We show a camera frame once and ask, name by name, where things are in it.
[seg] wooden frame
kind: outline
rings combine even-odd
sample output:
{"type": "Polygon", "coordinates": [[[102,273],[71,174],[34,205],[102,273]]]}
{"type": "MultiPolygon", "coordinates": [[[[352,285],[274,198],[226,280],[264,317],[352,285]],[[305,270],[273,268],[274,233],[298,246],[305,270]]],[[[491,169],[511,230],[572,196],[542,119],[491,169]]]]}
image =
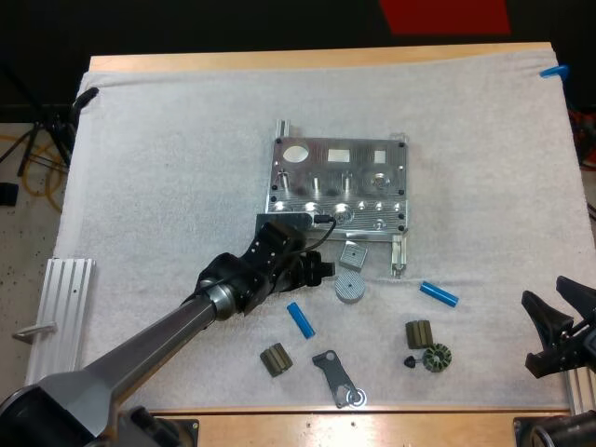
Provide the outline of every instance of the wooden frame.
{"type": "MultiPolygon", "coordinates": [[[[549,43],[384,47],[246,53],[94,56],[91,72],[355,67],[439,61],[493,53],[549,49],[549,43]]],[[[513,418],[569,414],[568,409],[487,407],[218,408],[156,411],[200,421],[201,447],[224,446],[513,446],[513,418]]]]}

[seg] yellow cable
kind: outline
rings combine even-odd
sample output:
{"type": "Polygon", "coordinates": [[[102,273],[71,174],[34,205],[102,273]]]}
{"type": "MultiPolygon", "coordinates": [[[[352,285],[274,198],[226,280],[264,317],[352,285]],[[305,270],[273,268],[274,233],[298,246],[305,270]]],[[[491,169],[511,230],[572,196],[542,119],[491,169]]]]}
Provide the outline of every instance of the yellow cable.
{"type": "MultiPolygon", "coordinates": [[[[16,142],[19,140],[19,138],[13,137],[11,135],[0,135],[0,140],[4,140],[7,142],[16,142]]],[[[44,153],[47,153],[49,155],[49,157],[52,159],[52,161],[56,164],[60,164],[60,158],[53,155],[52,153],[49,152],[49,148],[52,147],[53,142],[46,144],[43,147],[40,147],[37,144],[34,144],[34,148],[37,149],[33,155],[34,156],[41,156],[44,153]]],[[[56,203],[56,200],[54,200],[54,197],[52,196],[57,190],[58,188],[60,188],[60,185],[62,183],[62,178],[64,176],[64,174],[59,170],[58,171],[58,181],[56,182],[56,184],[54,186],[51,186],[51,178],[52,178],[52,174],[54,172],[54,169],[49,169],[47,171],[47,175],[46,175],[46,185],[45,185],[45,190],[43,193],[38,192],[38,191],[34,191],[29,184],[27,183],[27,174],[29,172],[29,165],[31,164],[31,159],[28,159],[25,162],[25,167],[23,169],[23,173],[22,173],[22,186],[23,188],[25,188],[25,191],[27,191],[31,196],[33,197],[43,197],[45,196],[47,198],[47,201],[49,202],[49,205],[56,210],[57,212],[62,212],[62,208],[60,207],[60,205],[58,205],[58,203],[56,203]]]]}

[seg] metal plate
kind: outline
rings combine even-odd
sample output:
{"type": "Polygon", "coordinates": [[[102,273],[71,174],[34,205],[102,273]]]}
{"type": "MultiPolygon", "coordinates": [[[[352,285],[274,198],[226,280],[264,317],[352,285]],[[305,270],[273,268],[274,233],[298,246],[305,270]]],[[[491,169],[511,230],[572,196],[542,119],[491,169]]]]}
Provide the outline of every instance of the metal plate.
{"type": "Polygon", "coordinates": [[[78,369],[83,317],[94,264],[91,259],[47,261],[36,324],[54,321],[57,330],[34,336],[25,385],[34,384],[49,374],[78,369]]]}
{"type": "MultiPolygon", "coordinates": [[[[331,238],[392,240],[408,226],[407,142],[276,138],[266,212],[331,214],[331,238]]],[[[326,231],[315,228],[313,237],[326,231]]]]}

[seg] metal bracket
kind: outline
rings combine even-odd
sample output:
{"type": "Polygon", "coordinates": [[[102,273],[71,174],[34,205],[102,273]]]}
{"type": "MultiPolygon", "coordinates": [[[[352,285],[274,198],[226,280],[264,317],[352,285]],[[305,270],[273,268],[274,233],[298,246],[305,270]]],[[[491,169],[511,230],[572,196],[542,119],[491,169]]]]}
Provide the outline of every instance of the metal bracket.
{"type": "Polygon", "coordinates": [[[37,333],[54,333],[57,330],[58,326],[56,325],[56,321],[50,321],[49,323],[35,324],[23,328],[20,331],[13,333],[12,338],[26,343],[27,345],[32,345],[34,342],[34,335],[37,333]]]}
{"type": "Polygon", "coordinates": [[[276,121],[276,138],[290,136],[290,120],[278,119],[276,121]]]}
{"type": "Polygon", "coordinates": [[[366,403],[366,394],[354,386],[335,351],[329,350],[313,357],[313,363],[325,373],[337,408],[346,405],[359,407],[366,403]]]}
{"type": "Polygon", "coordinates": [[[571,415],[596,410],[596,374],[590,368],[564,372],[571,415]]]}
{"type": "Polygon", "coordinates": [[[391,241],[391,276],[401,277],[406,268],[406,235],[394,235],[391,241]]]}

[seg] black wire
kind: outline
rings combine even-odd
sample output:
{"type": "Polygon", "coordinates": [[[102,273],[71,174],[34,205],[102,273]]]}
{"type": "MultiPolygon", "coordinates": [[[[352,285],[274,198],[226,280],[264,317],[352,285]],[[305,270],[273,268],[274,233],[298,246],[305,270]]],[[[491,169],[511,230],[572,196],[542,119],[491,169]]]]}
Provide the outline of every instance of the black wire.
{"type": "Polygon", "coordinates": [[[337,221],[335,220],[335,218],[331,217],[330,221],[332,223],[332,226],[329,227],[329,230],[327,230],[327,233],[325,233],[321,239],[319,239],[317,242],[315,242],[310,247],[305,247],[305,248],[303,248],[301,250],[297,250],[297,251],[291,251],[290,253],[288,253],[287,255],[284,255],[284,256],[290,256],[290,255],[293,255],[293,254],[305,253],[307,251],[312,251],[314,249],[317,249],[318,247],[320,247],[321,245],[323,245],[323,243],[329,238],[329,236],[332,235],[332,232],[335,229],[335,226],[337,226],[337,221]]]}

